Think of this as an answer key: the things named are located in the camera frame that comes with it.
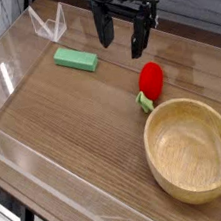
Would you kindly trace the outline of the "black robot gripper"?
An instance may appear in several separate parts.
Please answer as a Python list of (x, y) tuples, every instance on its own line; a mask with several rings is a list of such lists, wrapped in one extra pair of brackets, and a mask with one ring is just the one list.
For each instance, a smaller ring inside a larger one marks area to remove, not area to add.
[(138, 59), (148, 45), (152, 25), (150, 16), (157, 12), (158, 2), (159, 0), (91, 0), (95, 28), (102, 46), (108, 47), (115, 35), (110, 14), (130, 18), (134, 26), (134, 33), (131, 35), (131, 57)]

